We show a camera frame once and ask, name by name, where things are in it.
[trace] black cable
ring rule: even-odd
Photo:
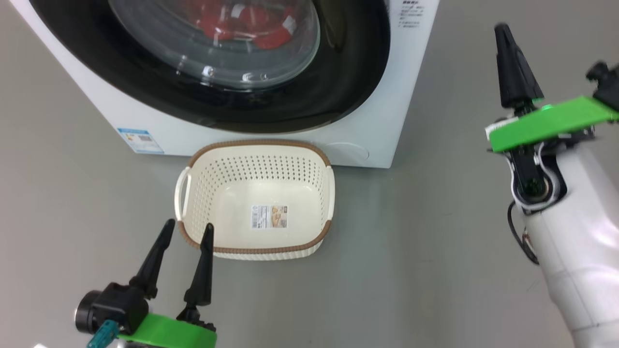
[[[507,223],[509,225],[509,229],[511,230],[511,234],[514,235],[514,238],[516,239],[516,242],[518,242],[518,245],[520,246],[520,249],[522,249],[522,251],[527,256],[527,258],[532,263],[534,263],[534,264],[539,266],[539,264],[540,264],[539,260],[537,259],[537,256],[535,255],[533,250],[531,250],[531,248],[529,248],[529,245],[524,241],[524,236],[522,238],[520,238],[520,236],[516,232],[516,228],[514,227],[514,220],[511,217],[511,212],[514,209],[515,206],[516,206],[516,202],[515,201],[511,201],[511,203],[509,203],[509,207],[507,208]]]

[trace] gray floor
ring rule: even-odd
[[[306,259],[216,260],[219,348],[572,347],[505,220],[493,25],[505,20],[550,102],[619,61],[607,0],[443,0],[390,170],[337,168],[334,224]],[[0,337],[83,347],[73,308],[126,282],[166,218],[184,158],[133,154],[6,0],[0,2]],[[592,145],[619,183],[619,133]],[[177,234],[155,311],[176,315],[196,250]]]

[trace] washing machine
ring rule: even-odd
[[[391,166],[438,6],[11,2],[137,153],[289,139],[318,146],[334,165],[376,168]]]

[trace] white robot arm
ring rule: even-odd
[[[506,24],[495,27],[501,104],[514,116],[487,128],[512,173],[508,222],[539,264],[576,348],[619,348],[619,191],[581,145],[594,127],[619,120],[619,66],[597,63],[593,98],[538,109],[542,91]],[[517,207],[527,233],[511,220]]]
[[[619,192],[582,146],[556,155],[568,188],[525,215],[531,243],[577,348],[619,347]]]

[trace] green bracket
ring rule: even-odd
[[[217,342],[211,330],[150,313],[133,335],[118,338],[161,348],[214,348]]]
[[[608,121],[618,121],[619,113],[591,97],[578,97],[541,109],[490,133],[492,151],[504,152],[520,145],[535,144],[559,134]]]

